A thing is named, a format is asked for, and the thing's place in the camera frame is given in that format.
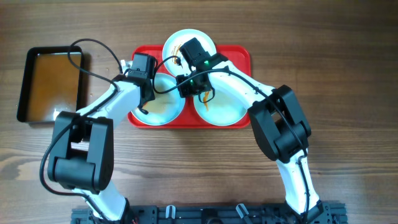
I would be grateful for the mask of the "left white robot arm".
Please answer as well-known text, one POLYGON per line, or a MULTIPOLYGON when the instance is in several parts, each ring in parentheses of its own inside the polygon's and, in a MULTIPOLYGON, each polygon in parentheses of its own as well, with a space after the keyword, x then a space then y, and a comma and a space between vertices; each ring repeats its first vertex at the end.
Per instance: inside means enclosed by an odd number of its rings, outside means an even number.
POLYGON ((134 223, 134 212, 111 181, 116 126, 132 110, 154 100, 152 78, 157 61, 135 53, 111 80, 109 90, 91 105, 55 120, 52 142, 40 165, 40 180, 60 184, 65 196, 89 205, 72 212, 72 223, 134 223))

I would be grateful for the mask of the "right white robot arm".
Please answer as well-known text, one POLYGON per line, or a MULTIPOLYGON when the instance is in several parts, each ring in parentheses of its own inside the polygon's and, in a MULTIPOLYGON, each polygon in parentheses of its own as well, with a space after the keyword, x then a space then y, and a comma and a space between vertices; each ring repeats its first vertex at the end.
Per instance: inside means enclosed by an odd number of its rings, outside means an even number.
POLYGON ((240 71, 220 53, 210 54, 192 38, 180 47, 191 73, 177 77, 182 97, 217 89, 227 92, 247 111, 260 150, 276 162, 285 187, 285 201, 302 223, 319 214, 320 198, 308 168, 310 125, 293 90, 274 88, 240 71))

